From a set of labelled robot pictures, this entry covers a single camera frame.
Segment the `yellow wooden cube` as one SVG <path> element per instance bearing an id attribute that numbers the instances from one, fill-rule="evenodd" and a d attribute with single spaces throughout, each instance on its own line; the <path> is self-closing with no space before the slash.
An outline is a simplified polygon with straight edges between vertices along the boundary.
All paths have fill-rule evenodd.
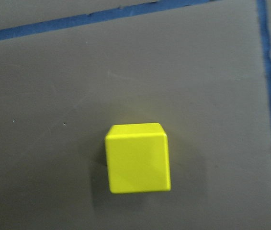
<path id="1" fill-rule="evenodd" d="M 161 124 L 113 125 L 105 152 L 111 193 L 171 190 L 168 136 Z"/>

